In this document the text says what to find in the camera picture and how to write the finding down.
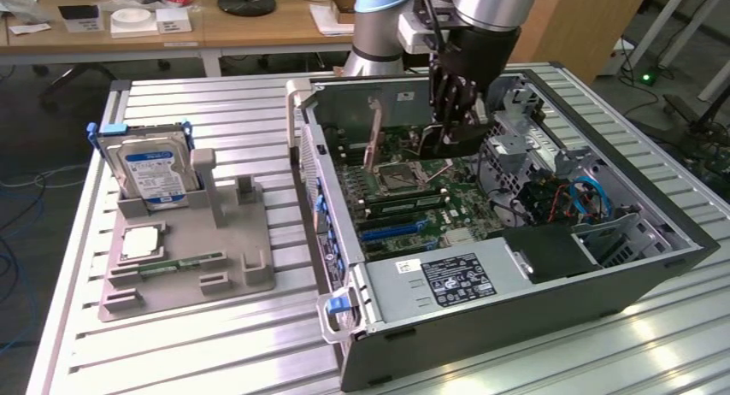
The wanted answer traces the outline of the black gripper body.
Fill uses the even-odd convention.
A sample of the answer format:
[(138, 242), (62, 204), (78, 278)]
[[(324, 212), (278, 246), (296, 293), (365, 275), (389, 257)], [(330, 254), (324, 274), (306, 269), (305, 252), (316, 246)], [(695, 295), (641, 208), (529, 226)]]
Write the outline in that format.
[(520, 37), (519, 27), (491, 31), (479, 27), (452, 29), (437, 61), (447, 74), (488, 86), (501, 74)]

